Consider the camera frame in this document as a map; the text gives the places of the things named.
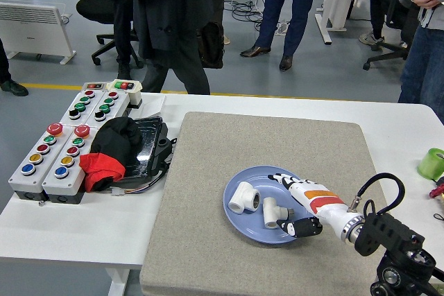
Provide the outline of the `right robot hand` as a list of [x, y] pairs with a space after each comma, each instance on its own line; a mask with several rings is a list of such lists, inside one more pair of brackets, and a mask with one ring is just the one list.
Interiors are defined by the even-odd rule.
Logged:
[[268, 175], [268, 179], [283, 185], [296, 202], [317, 217], [321, 224], [330, 225], [338, 238], [345, 240], [345, 226], [359, 214], [348, 211], [348, 205], [337, 194], [322, 184], [299, 180], [282, 173]]

